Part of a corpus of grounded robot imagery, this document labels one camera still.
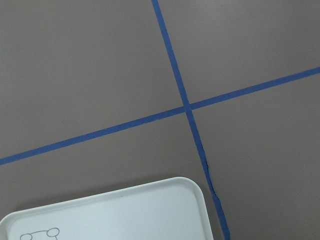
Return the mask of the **cream plastic tray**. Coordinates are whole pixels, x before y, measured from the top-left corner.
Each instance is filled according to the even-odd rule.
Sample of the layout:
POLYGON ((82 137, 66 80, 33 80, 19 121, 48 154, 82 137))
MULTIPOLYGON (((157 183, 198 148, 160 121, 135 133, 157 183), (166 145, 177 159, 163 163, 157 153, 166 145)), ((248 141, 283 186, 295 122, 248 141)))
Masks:
POLYGON ((173 177, 16 211, 0 222, 3 240, 211 240, 200 187, 173 177))

